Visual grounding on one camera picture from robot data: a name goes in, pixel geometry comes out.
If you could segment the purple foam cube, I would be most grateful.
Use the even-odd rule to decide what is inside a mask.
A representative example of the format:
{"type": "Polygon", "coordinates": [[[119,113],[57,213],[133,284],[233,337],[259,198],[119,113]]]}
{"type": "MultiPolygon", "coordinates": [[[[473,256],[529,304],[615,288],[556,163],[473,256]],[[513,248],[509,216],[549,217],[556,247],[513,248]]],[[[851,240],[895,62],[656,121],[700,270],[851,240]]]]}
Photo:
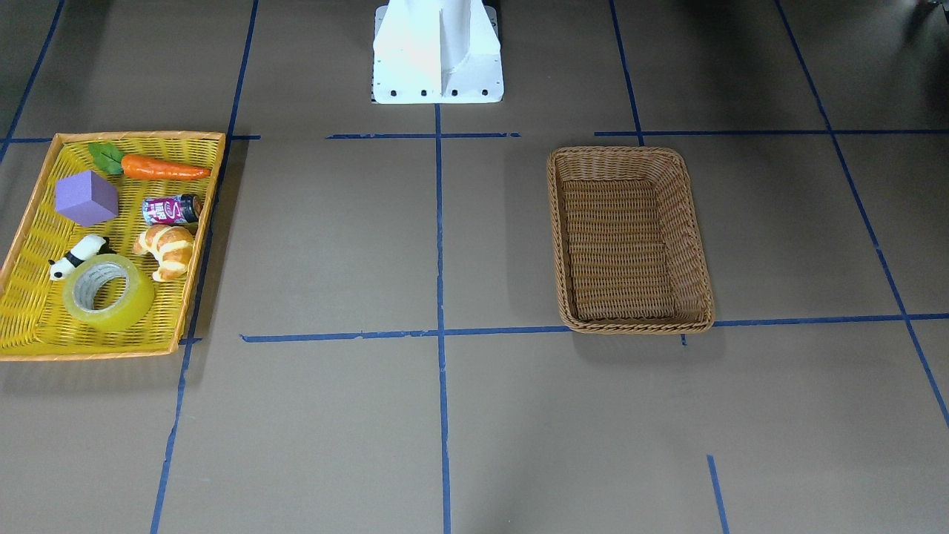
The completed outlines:
{"type": "Polygon", "coordinates": [[[108,179],[86,170],[58,180],[54,208],[71,222],[89,227],[119,216],[119,192],[108,179]]]}

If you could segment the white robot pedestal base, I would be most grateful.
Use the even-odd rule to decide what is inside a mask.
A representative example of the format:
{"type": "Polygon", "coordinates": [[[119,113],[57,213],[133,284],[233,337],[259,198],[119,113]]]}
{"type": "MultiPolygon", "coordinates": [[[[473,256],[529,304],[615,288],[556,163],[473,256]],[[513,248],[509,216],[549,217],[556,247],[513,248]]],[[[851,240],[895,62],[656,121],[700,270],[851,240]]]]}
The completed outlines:
{"type": "Polygon", "coordinates": [[[495,1],[389,1],[375,10],[373,52],[376,104],[503,100],[495,1]]]}

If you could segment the small pink drink can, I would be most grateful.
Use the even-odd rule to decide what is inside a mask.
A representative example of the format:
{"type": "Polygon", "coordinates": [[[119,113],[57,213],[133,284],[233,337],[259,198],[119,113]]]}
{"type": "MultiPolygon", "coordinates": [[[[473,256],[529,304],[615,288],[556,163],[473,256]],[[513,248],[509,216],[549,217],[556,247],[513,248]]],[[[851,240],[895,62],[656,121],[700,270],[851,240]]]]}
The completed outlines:
{"type": "Polygon", "coordinates": [[[197,224],[202,209],[202,200],[194,194],[146,197],[140,204],[142,219],[149,226],[197,224]]]}

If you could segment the orange toy carrot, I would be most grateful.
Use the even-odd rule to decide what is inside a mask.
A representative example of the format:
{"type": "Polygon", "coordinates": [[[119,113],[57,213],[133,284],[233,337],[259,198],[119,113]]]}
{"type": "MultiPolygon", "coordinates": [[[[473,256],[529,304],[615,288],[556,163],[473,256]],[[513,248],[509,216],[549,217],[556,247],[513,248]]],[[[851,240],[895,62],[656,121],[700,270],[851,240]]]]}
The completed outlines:
{"type": "Polygon", "coordinates": [[[125,175],[138,180],[198,180],[211,175],[204,167],[128,154],[109,142],[92,142],[87,149],[95,165],[109,175],[125,175]]]}

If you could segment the small panda figurine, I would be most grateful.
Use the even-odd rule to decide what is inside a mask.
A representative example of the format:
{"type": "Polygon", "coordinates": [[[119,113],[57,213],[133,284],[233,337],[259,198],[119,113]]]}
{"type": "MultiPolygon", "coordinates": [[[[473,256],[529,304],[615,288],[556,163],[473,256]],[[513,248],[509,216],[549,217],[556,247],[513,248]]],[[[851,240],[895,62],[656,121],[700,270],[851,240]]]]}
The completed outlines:
{"type": "Polygon", "coordinates": [[[48,260],[51,281],[63,280],[81,264],[100,254],[111,254],[108,237],[99,234],[86,234],[72,246],[60,260],[48,260]]]}

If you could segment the brown wicker basket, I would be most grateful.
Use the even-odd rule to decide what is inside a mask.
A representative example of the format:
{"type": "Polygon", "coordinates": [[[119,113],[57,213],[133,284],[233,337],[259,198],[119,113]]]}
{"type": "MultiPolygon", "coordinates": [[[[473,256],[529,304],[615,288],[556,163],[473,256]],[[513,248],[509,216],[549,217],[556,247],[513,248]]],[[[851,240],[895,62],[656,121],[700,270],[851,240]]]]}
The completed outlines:
{"type": "Polygon", "coordinates": [[[689,334],[712,327],[714,294],[678,152],[559,148],[546,175],[558,311],[567,328],[689,334]]]}

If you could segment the yellow wicker tray basket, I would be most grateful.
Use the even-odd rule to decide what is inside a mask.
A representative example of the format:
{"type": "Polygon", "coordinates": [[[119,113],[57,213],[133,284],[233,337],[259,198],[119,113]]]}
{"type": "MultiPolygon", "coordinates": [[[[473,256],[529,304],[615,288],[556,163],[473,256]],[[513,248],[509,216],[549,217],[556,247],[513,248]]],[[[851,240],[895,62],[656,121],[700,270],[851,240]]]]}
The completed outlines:
{"type": "Polygon", "coordinates": [[[226,148],[226,135],[220,132],[125,131],[52,136],[2,266],[3,361],[108,359],[176,352],[187,337],[226,148]],[[61,179],[96,169],[88,150],[93,142],[112,143],[129,154],[203,167],[210,175],[198,180],[108,176],[108,182],[118,191],[121,213],[109,222],[85,228],[57,212],[55,193],[61,179]],[[48,276],[48,260],[57,260],[85,234],[95,233],[108,237],[110,247],[128,257],[143,274],[151,274],[156,261],[131,252],[133,241],[146,228],[140,206],[146,197],[181,194],[197,195],[201,202],[199,222],[190,229],[194,255],[185,276],[157,283],[151,308],[128,330],[102,332],[71,317],[62,302],[62,283],[54,283],[48,276]]]}

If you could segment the toy croissant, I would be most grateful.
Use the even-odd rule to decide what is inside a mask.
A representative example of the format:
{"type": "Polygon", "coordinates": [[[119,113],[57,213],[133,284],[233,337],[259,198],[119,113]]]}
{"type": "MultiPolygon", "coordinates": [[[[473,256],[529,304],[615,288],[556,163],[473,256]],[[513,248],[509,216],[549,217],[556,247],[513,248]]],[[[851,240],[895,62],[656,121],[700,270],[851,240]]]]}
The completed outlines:
{"type": "Polygon", "coordinates": [[[188,273],[194,255],[194,236],[181,226],[152,225],[139,234],[132,253],[135,256],[151,254],[157,263],[152,280],[169,283],[188,273]]]}

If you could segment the yellow tape roll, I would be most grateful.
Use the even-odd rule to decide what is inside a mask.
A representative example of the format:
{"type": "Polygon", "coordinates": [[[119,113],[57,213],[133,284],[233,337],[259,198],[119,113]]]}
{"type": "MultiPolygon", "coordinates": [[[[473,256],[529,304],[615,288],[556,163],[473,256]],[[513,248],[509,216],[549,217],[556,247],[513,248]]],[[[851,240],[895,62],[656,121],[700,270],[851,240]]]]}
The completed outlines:
{"type": "Polygon", "coordinates": [[[155,284],[135,264],[118,254],[99,254],[65,278],[62,304],[71,317],[99,331],[120,332],[145,317],[155,300],[155,284]],[[108,306],[95,307],[99,290],[113,280],[125,284],[108,306]]]}

